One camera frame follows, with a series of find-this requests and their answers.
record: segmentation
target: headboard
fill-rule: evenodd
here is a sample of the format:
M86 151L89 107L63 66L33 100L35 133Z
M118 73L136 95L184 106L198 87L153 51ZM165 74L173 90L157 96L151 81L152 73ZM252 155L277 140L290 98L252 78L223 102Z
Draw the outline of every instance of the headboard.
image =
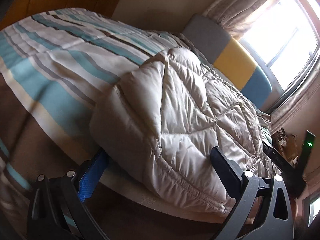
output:
M246 49L213 20L195 14L182 34L202 52L257 108L271 93L271 84Z

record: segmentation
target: curtain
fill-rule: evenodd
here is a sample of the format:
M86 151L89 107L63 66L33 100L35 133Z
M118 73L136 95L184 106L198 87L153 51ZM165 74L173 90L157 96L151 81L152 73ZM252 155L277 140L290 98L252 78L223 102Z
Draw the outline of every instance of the curtain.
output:
M320 58L296 91L271 114L271 134L281 129L320 87Z
M252 24L279 0L216 0L203 16L209 17L239 40Z

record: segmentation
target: mattress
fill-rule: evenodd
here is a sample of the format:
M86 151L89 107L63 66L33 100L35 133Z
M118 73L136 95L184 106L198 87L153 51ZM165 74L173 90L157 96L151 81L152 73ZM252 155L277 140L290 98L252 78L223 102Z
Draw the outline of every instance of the mattress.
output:
M80 8L36 14L0 32L0 204L19 232L26 234L28 198L37 176L63 176L97 152L89 121L103 92L159 51L178 46L190 49L175 35L143 31ZM143 200L139 194L115 193L124 185L145 190L111 162L87 202L100 226L116 239L125 235L117 226L128 224L117 216L130 217L122 204L136 210L131 216L139 219L158 220L157 211L136 204L141 201L179 216L176 208L155 200L147 191ZM196 216L186 214L185 218ZM132 226L145 235L151 233L152 227L145 230L139 219ZM182 228L189 223L171 216L164 220L163 232L172 220ZM215 222L210 216L199 220ZM68 217L67 222L76 227ZM197 231L199 224L189 228Z

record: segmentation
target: quilted comforter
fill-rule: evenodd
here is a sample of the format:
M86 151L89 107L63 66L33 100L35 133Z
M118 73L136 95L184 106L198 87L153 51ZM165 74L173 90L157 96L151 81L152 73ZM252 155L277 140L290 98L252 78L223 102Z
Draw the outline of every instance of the quilted comforter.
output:
M98 101L91 134L132 177L174 205L227 214L235 200L210 163L219 146L243 170L273 177L253 105L190 50L164 50Z

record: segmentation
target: striped bed sheet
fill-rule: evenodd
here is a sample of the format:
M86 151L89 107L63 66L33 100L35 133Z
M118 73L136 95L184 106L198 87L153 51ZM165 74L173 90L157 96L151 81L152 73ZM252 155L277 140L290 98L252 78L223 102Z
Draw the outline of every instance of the striped bed sheet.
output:
M174 35L80 8L36 14L0 32L0 204L17 230L26 232L39 174L63 176L97 152L89 121L103 92L177 46L184 43Z

